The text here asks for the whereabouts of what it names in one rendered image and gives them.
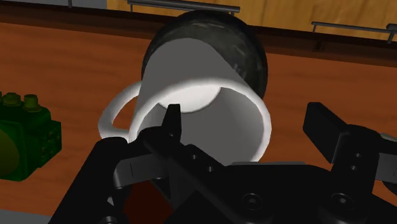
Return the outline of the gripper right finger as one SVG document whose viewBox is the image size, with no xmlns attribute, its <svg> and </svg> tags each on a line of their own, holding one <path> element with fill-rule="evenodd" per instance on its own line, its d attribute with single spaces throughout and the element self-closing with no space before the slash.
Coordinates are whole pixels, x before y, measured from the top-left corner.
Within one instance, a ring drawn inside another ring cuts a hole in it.
<svg viewBox="0 0 397 224">
<path fill-rule="evenodd" d="M 335 174 L 362 187 L 380 180 L 397 194 L 397 138 L 345 123 L 320 102 L 307 104 L 303 131 Z"/>
</svg>

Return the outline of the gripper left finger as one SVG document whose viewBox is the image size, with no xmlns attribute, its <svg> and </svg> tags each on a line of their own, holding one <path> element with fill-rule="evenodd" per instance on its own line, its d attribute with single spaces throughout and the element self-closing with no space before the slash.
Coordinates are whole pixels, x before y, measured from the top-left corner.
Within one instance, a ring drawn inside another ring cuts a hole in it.
<svg viewBox="0 0 397 224">
<path fill-rule="evenodd" d="M 125 209 L 133 184 L 150 180 L 173 207 L 164 224 L 226 224 L 225 215 L 166 164 L 183 150 L 181 112 L 168 106 L 162 125 L 140 132 L 128 143 L 122 137 L 96 142 L 48 224 L 154 224 L 149 218 L 132 223 L 137 209 Z"/>
</svg>

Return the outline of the white mug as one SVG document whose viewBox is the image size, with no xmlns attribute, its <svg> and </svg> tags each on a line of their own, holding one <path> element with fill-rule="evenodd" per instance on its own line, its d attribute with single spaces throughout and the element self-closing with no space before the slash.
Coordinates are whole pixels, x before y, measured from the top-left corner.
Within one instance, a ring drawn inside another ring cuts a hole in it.
<svg viewBox="0 0 397 224">
<path fill-rule="evenodd" d="M 153 52 L 142 81 L 102 112 L 99 134 L 132 142 L 143 129 L 161 125 L 169 104 L 181 107 L 181 142 L 223 165 L 257 162 L 270 142 L 271 119 L 262 98 L 211 45 L 192 38 Z"/>
</svg>

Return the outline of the black round bowl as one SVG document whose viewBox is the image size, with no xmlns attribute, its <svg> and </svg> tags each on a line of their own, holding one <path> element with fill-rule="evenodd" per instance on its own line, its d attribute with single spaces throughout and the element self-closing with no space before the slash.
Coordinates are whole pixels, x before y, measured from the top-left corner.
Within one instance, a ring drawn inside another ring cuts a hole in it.
<svg viewBox="0 0 397 224">
<path fill-rule="evenodd" d="M 211 45 L 259 97 L 264 97 L 268 63 L 262 43 L 241 19 L 217 11 L 189 11 L 165 24 L 151 40 L 141 72 L 158 47 L 180 38 L 198 39 Z"/>
</svg>

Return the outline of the green toy building block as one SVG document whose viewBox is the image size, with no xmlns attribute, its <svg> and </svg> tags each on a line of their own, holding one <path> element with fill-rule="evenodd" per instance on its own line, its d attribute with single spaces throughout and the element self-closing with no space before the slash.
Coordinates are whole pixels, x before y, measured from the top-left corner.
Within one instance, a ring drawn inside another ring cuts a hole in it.
<svg viewBox="0 0 397 224">
<path fill-rule="evenodd" d="M 0 179 L 23 181 L 61 149 L 61 123 L 37 95 L 0 92 Z"/>
</svg>

